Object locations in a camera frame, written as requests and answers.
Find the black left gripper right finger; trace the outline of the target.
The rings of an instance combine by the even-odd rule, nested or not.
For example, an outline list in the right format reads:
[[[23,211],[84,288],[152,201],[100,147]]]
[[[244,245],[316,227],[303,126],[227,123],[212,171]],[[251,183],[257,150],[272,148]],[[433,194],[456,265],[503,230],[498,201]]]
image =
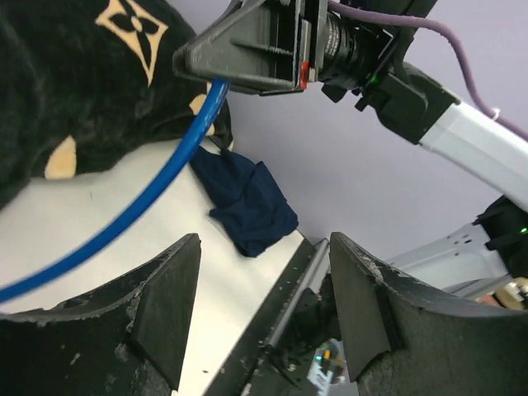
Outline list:
[[[438,290],[330,237],[351,381],[362,395],[524,395],[527,315]]]

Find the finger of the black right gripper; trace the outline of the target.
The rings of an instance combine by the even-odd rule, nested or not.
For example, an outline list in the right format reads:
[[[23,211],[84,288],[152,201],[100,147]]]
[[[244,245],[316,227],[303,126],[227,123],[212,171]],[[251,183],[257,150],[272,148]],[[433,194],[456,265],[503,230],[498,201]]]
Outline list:
[[[301,1],[232,1],[214,23],[175,51],[173,72],[222,79],[234,92],[280,95],[301,90]]]

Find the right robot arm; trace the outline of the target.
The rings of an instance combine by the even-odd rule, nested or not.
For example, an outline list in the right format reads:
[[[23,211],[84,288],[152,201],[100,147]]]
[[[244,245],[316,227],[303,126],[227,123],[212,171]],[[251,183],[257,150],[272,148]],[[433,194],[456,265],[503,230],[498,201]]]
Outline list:
[[[477,92],[460,40],[428,18],[431,1],[233,1],[178,49],[177,76],[223,79],[235,92],[270,96],[321,83],[340,101],[358,96],[379,122],[500,192],[458,231],[391,264],[437,286],[527,274],[527,135]],[[404,57],[418,29],[447,39],[472,97],[466,103]]]

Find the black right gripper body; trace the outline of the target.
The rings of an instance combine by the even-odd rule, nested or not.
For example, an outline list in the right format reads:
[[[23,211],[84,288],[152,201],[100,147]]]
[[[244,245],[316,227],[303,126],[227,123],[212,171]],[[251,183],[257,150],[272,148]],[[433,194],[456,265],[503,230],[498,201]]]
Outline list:
[[[317,82],[319,72],[323,69],[327,14],[327,1],[295,2],[298,89],[306,89],[310,83]]]

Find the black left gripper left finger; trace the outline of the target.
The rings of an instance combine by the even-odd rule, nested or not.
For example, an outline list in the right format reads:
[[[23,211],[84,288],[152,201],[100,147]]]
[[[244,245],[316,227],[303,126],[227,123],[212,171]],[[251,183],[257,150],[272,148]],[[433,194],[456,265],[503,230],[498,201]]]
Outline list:
[[[200,270],[189,233],[149,262],[50,310],[1,317],[4,395],[177,390]]]

